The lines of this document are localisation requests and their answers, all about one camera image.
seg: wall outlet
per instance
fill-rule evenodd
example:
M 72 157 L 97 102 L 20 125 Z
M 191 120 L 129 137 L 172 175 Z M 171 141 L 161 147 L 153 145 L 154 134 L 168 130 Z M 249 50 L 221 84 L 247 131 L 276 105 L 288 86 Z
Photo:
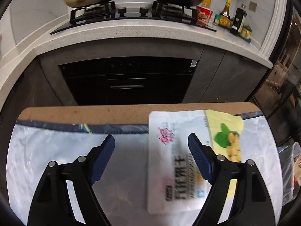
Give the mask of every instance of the wall outlet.
M 256 12 L 257 3 L 250 1 L 249 10 Z

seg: yellow package section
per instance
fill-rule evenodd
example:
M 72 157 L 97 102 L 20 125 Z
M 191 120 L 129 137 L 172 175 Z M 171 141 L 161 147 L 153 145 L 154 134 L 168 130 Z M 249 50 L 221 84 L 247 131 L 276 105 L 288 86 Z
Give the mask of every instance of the yellow package section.
M 243 130 L 243 119 L 223 112 L 206 110 L 213 150 L 228 160 L 241 161 L 239 135 Z M 236 180 L 231 180 L 227 199 L 233 198 Z

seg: pink chinese calligraphy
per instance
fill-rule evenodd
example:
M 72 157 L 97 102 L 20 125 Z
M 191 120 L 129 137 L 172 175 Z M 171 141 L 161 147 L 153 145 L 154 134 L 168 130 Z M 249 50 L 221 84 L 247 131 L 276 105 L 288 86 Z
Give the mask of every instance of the pink chinese calligraphy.
M 157 137 L 161 140 L 162 143 L 165 145 L 168 145 L 170 142 L 173 141 L 174 134 L 171 130 L 168 130 L 167 128 L 159 128 L 158 130 L 160 132 L 160 137 Z

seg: blue gripper pad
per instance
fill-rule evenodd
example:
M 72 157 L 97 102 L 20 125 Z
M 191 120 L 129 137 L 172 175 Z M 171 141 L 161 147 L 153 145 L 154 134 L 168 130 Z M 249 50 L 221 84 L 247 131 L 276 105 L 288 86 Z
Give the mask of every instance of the blue gripper pad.
M 94 184 L 96 181 L 100 180 L 108 162 L 111 158 L 111 155 L 115 149 L 115 139 L 112 135 L 108 135 L 104 142 L 101 144 L 104 146 L 102 151 L 98 154 L 98 157 L 95 159 L 92 169 L 89 182 Z
M 213 182 L 213 171 L 212 165 L 209 162 L 208 158 L 206 157 L 204 151 L 202 150 L 202 144 L 199 140 L 196 140 L 197 137 L 194 133 L 188 136 L 188 147 L 189 150 L 197 164 L 200 173 L 203 179 L 207 180 L 209 183 L 212 184 Z

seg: gas stove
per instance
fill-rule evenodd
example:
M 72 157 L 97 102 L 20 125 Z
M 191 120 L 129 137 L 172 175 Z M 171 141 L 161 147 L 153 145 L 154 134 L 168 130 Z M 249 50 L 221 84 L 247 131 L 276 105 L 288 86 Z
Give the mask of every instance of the gas stove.
M 126 7 L 116 8 L 115 2 L 112 1 L 72 10 L 70 12 L 70 21 L 55 29 L 50 34 L 55 34 L 80 25 L 119 19 L 166 20 L 189 24 L 216 32 L 212 27 L 198 22 L 197 10 L 193 8 L 179 7 L 154 1 L 150 9 L 148 7 L 140 7 L 139 11 L 137 9 L 137 11 L 133 12 L 133 9 L 131 9 L 130 12 L 127 12 Z

